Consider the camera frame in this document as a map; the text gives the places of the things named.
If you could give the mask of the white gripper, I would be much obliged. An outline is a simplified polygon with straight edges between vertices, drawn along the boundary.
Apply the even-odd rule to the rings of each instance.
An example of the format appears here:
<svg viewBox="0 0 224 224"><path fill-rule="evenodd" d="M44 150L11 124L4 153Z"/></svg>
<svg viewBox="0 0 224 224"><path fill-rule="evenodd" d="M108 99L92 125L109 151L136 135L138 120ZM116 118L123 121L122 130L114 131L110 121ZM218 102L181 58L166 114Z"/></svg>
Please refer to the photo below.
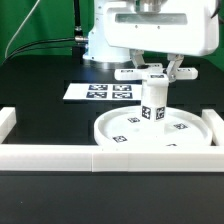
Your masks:
<svg viewBox="0 0 224 224"><path fill-rule="evenodd" d="M166 74L176 81L183 55L204 56L219 45L218 3L163 3L158 13L136 12L131 3L107 3L105 37L110 46L128 48L136 69L144 69L145 51L171 53Z"/></svg>

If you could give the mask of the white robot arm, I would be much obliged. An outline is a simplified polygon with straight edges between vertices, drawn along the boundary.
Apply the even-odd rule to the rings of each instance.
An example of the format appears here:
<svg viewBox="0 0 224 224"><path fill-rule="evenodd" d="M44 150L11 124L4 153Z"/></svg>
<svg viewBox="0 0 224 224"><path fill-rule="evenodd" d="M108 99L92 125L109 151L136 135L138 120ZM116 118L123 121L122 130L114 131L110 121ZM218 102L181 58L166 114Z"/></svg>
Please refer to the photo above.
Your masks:
<svg viewBox="0 0 224 224"><path fill-rule="evenodd" d="M166 53L169 80L194 79L182 72L186 55L204 56L219 45L221 0L94 0L94 26L84 60L104 69L131 62L145 66L145 51Z"/></svg>

